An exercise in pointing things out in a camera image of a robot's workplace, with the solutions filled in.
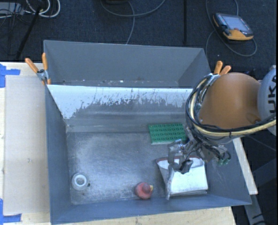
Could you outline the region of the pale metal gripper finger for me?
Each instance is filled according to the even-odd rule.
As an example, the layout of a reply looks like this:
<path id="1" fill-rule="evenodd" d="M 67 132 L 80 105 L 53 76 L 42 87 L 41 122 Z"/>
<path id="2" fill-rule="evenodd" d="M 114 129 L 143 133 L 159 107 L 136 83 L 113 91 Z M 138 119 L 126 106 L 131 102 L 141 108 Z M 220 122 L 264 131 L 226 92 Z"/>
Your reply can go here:
<path id="1" fill-rule="evenodd" d="M 174 177 L 175 172 L 179 172 L 184 154 L 182 152 L 182 143 L 180 141 L 175 141 L 172 144 L 168 146 L 168 174 L 165 178 L 165 192 L 166 192 L 166 199 L 170 199 L 170 193 L 171 193 L 171 184 Z"/>
<path id="2" fill-rule="evenodd" d="M 177 172 L 180 172 L 181 174 L 189 172 L 192 164 L 193 161 L 190 158 L 188 158 L 187 160 L 180 159 L 178 163 Z"/>

